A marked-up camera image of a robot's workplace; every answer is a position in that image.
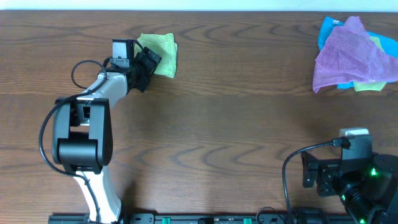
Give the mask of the green microfiber cloth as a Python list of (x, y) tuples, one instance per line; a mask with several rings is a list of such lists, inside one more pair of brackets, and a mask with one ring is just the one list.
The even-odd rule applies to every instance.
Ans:
[(137, 41), (143, 47), (148, 47), (162, 58), (155, 70), (155, 74), (174, 78), (177, 71), (178, 51), (174, 34), (141, 34)]

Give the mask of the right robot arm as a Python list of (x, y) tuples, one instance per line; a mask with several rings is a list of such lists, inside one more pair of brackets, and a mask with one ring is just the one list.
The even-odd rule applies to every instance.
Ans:
[(303, 152), (301, 158), (303, 187), (338, 196), (355, 223), (397, 224), (397, 156), (320, 160)]

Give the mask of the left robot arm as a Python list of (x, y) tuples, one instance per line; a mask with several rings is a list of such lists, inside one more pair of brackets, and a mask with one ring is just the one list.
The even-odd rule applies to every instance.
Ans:
[(132, 89), (145, 91), (162, 58), (148, 47), (108, 57), (96, 81), (80, 94), (59, 98), (53, 118), (52, 157), (73, 177), (88, 204), (83, 223), (127, 223), (108, 165), (113, 155), (111, 108)]

